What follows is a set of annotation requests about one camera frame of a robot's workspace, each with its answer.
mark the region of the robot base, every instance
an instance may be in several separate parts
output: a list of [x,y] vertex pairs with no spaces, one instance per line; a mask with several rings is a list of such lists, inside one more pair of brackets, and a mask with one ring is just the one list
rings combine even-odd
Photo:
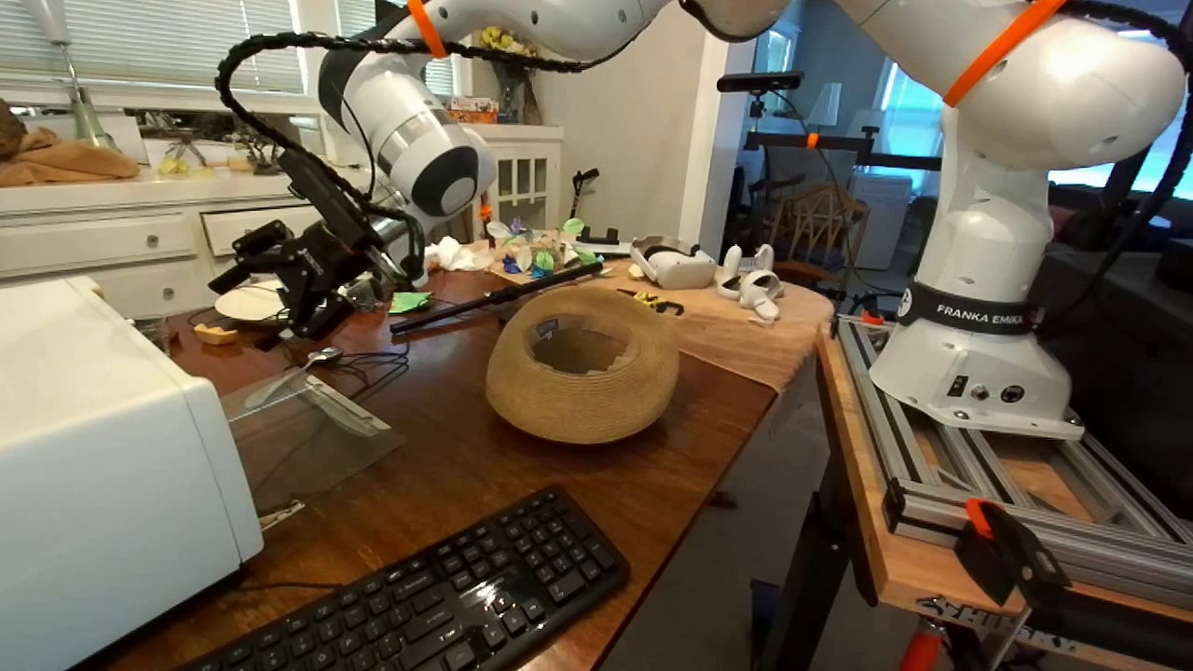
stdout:
[[892,399],[941,425],[1081,440],[1071,413],[1071,373],[1037,337],[985,337],[931,322],[895,330],[868,369]]

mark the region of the white printer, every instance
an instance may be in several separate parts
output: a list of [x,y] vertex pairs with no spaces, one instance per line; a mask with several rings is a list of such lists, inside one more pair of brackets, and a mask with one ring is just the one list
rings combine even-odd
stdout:
[[257,552],[212,386],[89,279],[0,287],[5,669],[71,669]]

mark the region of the black keyboard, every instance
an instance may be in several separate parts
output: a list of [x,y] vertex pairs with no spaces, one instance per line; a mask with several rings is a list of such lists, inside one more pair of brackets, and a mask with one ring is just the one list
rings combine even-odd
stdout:
[[513,669],[627,578],[627,561],[591,519],[561,490],[543,490],[197,669]]

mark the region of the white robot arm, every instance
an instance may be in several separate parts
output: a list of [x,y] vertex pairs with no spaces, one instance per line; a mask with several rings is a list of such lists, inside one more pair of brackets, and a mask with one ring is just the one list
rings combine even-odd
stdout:
[[[356,275],[394,279],[420,271],[399,268],[388,259],[394,235],[414,235],[467,214],[492,179],[492,157],[481,133],[446,121],[443,105],[420,85],[416,73],[427,59],[424,53],[446,53],[443,45],[475,30],[502,28],[553,55],[566,55],[553,63],[580,73],[624,53],[662,4],[666,0],[406,0],[381,28],[349,41],[309,34],[276,41],[281,48],[333,48],[317,80],[319,105],[368,153],[402,205],[375,215],[333,167],[289,150],[281,166],[294,179],[294,192],[319,208],[325,224],[301,239],[281,224],[248,232],[235,246],[232,271],[216,275],[212,290],[225,294],[248,271],[276,271],[284,279],[287,330],[297,337],[333,332],[349,312],[349,285],[356,285]],[[729,41],[758,36],[783,13],[783,0],[680,4],[701,20],[706,30]],[[232,48],[220,63],[216,91],[240,121],[276,140],[232,97],[232,73],[262,48],[257,41]]]
[[1061,0],[839,0],[944,94],[941,208],[871,386],[944,425],[1081,437],[1028,290],[1051,244],[1046,171],[1143,150],[1177,114],[1165,48],[1051,14]]

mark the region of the black cable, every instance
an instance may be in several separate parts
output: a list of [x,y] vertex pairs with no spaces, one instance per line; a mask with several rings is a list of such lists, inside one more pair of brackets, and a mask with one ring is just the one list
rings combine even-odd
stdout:
[[[1067,14],[1088,14],[1088,20],[1112,20],[1112,23],[1127,23],[1138,30],[1149,30],[1156,36],[1165,41],[1165,48],[1183,59],[1185,66],[1185,91],[1193,85],[1193,45],[1185,41],[1185,34],[1149,13],[1138,9],[1119,9],[1119,4],[1097,4],[1097,0],[1073,0],[1061,9]],[[1185,121],[1177,130],[1177,143],[1170,150],[1170,161],[1152,192],[1152,198],[1143,205],[1138,205],[1133,222],[1119,232],[1119,239],[1112,244],[1112,249],[1102,255],[1102,260],[1097,265],[1097,271],[1083,279],[1083,287],[1077,290],[1077,299],[1061,310],[1056,310],[1040,332],[1056,332],[1061,322],[1071,322],[1093,294],[1097,287],[1106,279],[1106,271],[1113,268],[1113,260],[1129,249],[1129,244],[1152,224],[1152,215],[1173,198],[1185,167],[1188,167],[1188,153],[1193,153],[1193,97],[1185,94]]]
[[[216,66],[216,94],[220,94],[220,105],[245,126],[255,126],[262,140],[276,143],[281,150],[287,153],[301,153],[309,161],[319,166],[325,179],[335,184],[342,196],[354,198],[354,205],[361,214],[383,214],[383,215],[402,215],[402,214],[391,214],[391,208],[375,208],[368,202],[368,196],[354,192],[335,167],[329,167],[319,157],[314,157],[309,150],[301,150],[297,143],[289,143],[287,133],[272,130],[262,115],[255,115],[232,91],[232,80],[235,73],[262,55],[262,53],[281,53],[281,48],[342,48],[342,53],[391,53],[391,55],[414,55],[414,53],[427,53],[424,45],[399,45],[399,41],[356,41],[356,36],[329,36],[329,34],[255,34],[240,45],[228,48],[228,55],[220,59]],[[446,41],[443,45],[446,53],[455,55],[467,55],[467,59],[488,59],[488,63],[513,63],[513,66],[537,66],[537,73],[558,73],[558,75],[579,75],[579,73],[588,73],[603,59],[588,59],[588,63],[575,63],[575,59],[543,59],[543,55],[519,55],[519,53],[496,53],[496,48],[468,48],[468,45],[455,45]]]

